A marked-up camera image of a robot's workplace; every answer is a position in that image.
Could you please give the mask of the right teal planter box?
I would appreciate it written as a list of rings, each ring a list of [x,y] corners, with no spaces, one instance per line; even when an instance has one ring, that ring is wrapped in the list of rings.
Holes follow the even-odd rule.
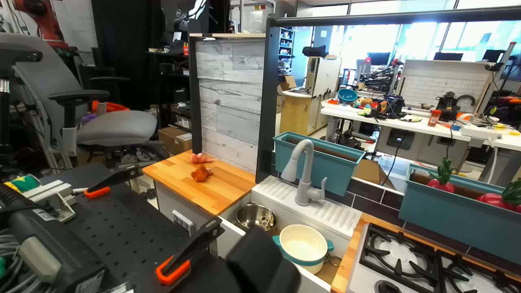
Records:
[[[399,218],[446,237],[521,264],[521,213],[479,200],[503,189],[453,176],[454,192],[435,189],[428,181],[433,167],[410,164]]]

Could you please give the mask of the white brick backsplash panel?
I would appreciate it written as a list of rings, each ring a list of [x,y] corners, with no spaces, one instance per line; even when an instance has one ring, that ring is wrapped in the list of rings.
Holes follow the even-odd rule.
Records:
[[[202,151],[256,171],[264,39],[226,37],[195,45]]]

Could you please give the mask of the near orange-handled clamp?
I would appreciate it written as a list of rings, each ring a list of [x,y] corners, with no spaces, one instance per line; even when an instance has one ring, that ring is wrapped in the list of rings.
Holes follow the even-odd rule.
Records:
[[[220,218],[212,218],[202,224],[178,252],[156,265],[155,277],[158,283],[163,286],[176,286],[181,283],[222,233]]]

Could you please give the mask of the steel sink bowl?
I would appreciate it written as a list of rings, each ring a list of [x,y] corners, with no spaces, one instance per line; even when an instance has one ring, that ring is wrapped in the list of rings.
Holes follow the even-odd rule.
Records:
[[[235,221],[244,229],[257,226],[264,231],[274,231],[277,228],[277,215],[267,207],[252,202],[248,202],[235,213]]]

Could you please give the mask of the red toy radish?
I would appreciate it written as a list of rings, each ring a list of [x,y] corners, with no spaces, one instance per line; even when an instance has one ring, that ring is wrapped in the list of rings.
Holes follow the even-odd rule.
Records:
[[[493,207],[521,211],[521,179],[510,182],[502,194],[489,192],[480,195],[479,200]]]
[[[456,187],[451,184],[451,174],[453,174],[451,161],[448,158],[445,158],[438,164],[436,171],[432,174],[428,185],[433,189],[454,192]]]

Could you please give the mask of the black rounded foreground object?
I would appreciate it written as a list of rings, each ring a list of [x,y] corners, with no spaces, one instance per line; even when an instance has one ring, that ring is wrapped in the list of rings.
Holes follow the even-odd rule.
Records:
[[[301,273],[261,228],[249,229],[228,252],[226,265],[241,293],[298,293]]]

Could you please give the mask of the red toy radish left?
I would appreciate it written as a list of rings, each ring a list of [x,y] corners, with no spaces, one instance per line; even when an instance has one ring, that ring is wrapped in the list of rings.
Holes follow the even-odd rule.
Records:
[[[454,192],[456,187],[451,184],[451,174],[453,174],[451,161],[448,158],[445,158],[438,164],[436,171],[432,174],[428,185],[433,189]]]

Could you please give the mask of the red toy radish right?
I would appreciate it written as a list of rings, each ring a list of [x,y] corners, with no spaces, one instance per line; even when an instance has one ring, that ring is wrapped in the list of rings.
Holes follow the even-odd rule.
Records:
[[[489,192],[480,195],[479,200],[493,207],[521,211],[521,179],[510,182],[502,194]]]

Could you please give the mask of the black metal frame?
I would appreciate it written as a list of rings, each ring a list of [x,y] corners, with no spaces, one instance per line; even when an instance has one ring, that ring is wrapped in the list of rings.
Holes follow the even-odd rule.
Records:
[[[256,181],[261,182],[272,174],[272,138],[275,137],[277,84],[278,84],[278,36],[283,26],[334,26],[334,24],[410,24],[423,21],[464,23],[464,21],[518,21],[521,6],[407,11],[381,14],[345,14],[345,16],[305,16],[267,19],[264,47],[264,81],[261,99],[261,125],[257,145]]]

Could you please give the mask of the far orange-handled clamp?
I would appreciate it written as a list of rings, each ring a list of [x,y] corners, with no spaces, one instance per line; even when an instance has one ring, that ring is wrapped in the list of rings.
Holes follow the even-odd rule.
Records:
[[[106,195],[106,194],[109,194],[112,185],[117,185],[117,184],[127,182],[130,179],[135,179],[140,174],[142,174],[142,169],[138,166],[119,169],[119,171],[106,176],[104,179],[101,179],[95,185],[88,187],[83,192],[83,195],[86,198],[90,198],[90,200],[99,198],[99,197]]]

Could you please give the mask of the teal planter box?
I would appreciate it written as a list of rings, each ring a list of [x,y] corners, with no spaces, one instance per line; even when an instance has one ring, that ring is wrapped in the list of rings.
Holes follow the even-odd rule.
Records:
[[[275,171],[283,174],[288,164],[295,169],[296,182],[303,177],[305,163],[308,154],[303,153],[293,159],[295,146],[305,140],[305,135],[285,132],[274,138],[275,148]],[[311,138],[313,141],[313,163],[311,163],[311,185],[319,187],[322,179],[327,179],[324,189],[334,195],[344,195],[353,177],[355,167],[363,159],[365,151],[347,145],[334,143],[329,140]]]
[[[410,164],[399,218],[446,237],[521,264],[521,213],[479,200],[503,189],[453,176],[454,192],[435,189],[428,181],[433,167]]]

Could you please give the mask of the wooden butcher block counter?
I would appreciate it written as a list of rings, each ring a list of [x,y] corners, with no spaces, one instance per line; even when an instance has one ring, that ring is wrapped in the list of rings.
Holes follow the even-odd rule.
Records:
[[[155,181],[158,207],[166,215],[181,203],[222,215],[256,184],[252,172],[223,159],[208,156],[205,164],[194,164],[192,158],[184,151],[143,169]]]

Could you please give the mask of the white ribbed drainboard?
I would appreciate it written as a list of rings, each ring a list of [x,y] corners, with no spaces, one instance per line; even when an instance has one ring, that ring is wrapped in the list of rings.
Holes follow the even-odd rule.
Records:
[[[331,200],[311,202],[303,207],[296,203],[296,192],[295,185],[269,176],[251,189],[251,197],[275,211],[278,220],[308,223],[339,237],[353,234],[362,216],[358,210]]]

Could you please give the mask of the grey toy faucet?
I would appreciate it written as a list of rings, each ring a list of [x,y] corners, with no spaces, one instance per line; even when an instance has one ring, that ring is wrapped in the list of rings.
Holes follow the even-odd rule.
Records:
[[[303,166],[301,177],[296,177],[300,156],[305,156],[305,166]],[[313,200],[321,202],[326,198],[327,179],[321,181],[319,189],[316,189],[311,184],[313,161],[314,161],[314,143],[311,138],[305,138],[296,143],[287,166],[282,171],[283,181],[298,182],[295,202],[301,207],[308,207]]]

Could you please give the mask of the orange plush toy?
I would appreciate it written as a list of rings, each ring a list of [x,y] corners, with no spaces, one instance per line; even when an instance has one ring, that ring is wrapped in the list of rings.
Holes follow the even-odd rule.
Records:
[[[197,164],[197,169],[191,172],[192,179],[195,182],[205,182],[212,172],[205,167],[207,163],[210,163],[210,158],[207,158],[204,153],[197,153],[192,156],[192,163]]]

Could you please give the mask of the black stove grate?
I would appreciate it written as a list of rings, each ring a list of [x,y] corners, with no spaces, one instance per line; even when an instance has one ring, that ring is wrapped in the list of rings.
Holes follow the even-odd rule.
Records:
[[[521,283],[404,233],[370,224],[353,268],[353,293],[521,293]]]

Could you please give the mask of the cardboard box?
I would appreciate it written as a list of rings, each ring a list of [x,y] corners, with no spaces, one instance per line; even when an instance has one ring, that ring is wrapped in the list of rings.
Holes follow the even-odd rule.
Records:
[[[171,154],[178,154],[192,148],[192,133],[176,125],[160,128],[158,137]]]

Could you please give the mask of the white pot with teal rim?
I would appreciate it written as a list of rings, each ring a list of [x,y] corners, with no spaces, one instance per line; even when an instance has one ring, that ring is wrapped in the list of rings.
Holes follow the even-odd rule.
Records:
[[[272,241],[285,259],[311,273],[318,273],[326,255],[335,249],[332,241],[308,224],[288,224]]]

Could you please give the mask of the white background table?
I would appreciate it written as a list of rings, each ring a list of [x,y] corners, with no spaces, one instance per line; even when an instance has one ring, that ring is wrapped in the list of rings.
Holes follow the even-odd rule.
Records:
[[[427,117],[422,117],[419,122],[404,122],[401,119],[363,117],[352,106],[331,104],[331,102],[324,102],[321,106],[321,114],[326,115],[331,122],[334,122],[335,119],[347,119],[355,122],[375,124],[379,127],[391,127],[391,128],[417,132],[425,135],[454,138],[461,141],[482,140],[485,145],[490,145],[493,148],[521,151],[521,137],[513,135],[510,130],[493,130],[493,128],[475,127],[475,125],[462,125],[459,130],[451,130],[448,125],[441,125],[441,124],[430,127]]]

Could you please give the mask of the grey office chair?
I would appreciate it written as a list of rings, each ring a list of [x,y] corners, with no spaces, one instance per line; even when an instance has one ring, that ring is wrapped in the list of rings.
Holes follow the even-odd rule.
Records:
[[[21,102],[52,171],[70,169],[80,146],[121,148],[145,145],[156,130],[156,117],[145,111],[108,111],[83,122],[93,101],[109,97],[103,89],[85,89],[59,54],[42,39],[2,32],[0,44],[31,60],[13,65]]]

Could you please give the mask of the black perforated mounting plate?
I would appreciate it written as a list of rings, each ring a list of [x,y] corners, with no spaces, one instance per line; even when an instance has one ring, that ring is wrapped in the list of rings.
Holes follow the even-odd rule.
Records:
[[[78,195],[73,210],[77,216],[67,226],[106,265],[104,290],[127,283],[134,293],[241,293],[226,264],[213,255],[202,257],[179,285],[160,285],[156,265],[187,242],[189,234],[127,184],[95,200]]]

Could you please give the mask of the left teal planter box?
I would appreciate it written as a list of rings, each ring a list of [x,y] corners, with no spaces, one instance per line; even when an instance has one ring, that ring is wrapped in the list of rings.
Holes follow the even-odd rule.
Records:
[[[303,153],[293,159],[295,146],[305,140],[305,135],[285,132],[274,138],[275,148],[275,171],[283,174],[288,164],[295,169],[296,182],[303,177],[305,163],[308,154]],[[347,145],[334,143],[329,140],[311,138],[313,141],[313,163],[311,163],[311,185],[319,187],[322,179],[327,179],[324,189],[334,195],[344,195],[353,177],[355,167],[363,159],[365,151]]]

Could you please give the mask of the orange-handled clamp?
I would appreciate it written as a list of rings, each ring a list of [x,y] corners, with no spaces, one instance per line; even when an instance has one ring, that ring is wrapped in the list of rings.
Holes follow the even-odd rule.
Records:
[[[117,185],[117,184],[127,182],[130,179],[135,179],[140,174],[142,174],[142,169],[138,166],[119,169],[119,171],[106,176],[104,179],[101,179],[95,185],[88,187],[83,192],[83,195],[86,198],[90,198],[90,200],[99,198],[99,197],[106,195],[106,194],[109,194],[112,185]]]
[[[212,218],[202,224],[178,252],[156,265],[155,277],[158,283],[163,286],[176,286],[181,283],[222,233],[220,218]]]

